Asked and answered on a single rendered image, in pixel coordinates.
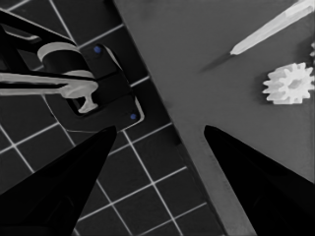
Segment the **white thin T-shaped piece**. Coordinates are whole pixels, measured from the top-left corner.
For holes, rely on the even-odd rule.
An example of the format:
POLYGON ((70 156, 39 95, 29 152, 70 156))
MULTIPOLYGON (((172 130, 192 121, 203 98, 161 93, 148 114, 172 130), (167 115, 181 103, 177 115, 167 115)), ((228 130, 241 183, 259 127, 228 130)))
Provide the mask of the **white thin T-shaped piece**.
POLYGON ((279 31, 287 28, 315 11, 315 0, 298 0, 286 10, 265 23, 259 29, 238 42, 230 51, 231 55, 239 55, 279 31))

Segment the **dark robot body with pale bars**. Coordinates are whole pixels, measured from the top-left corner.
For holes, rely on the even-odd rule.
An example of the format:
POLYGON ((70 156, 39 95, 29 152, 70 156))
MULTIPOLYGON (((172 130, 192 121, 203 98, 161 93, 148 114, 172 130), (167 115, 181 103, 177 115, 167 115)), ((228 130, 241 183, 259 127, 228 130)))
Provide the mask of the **dark robot body with pale bars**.
POLYGON ((125 130, 144 120, 114 54, 105 55, 111 72, 96 78, 73 40, 0 8, 0 96, 44 95, 67 131, 125 130))

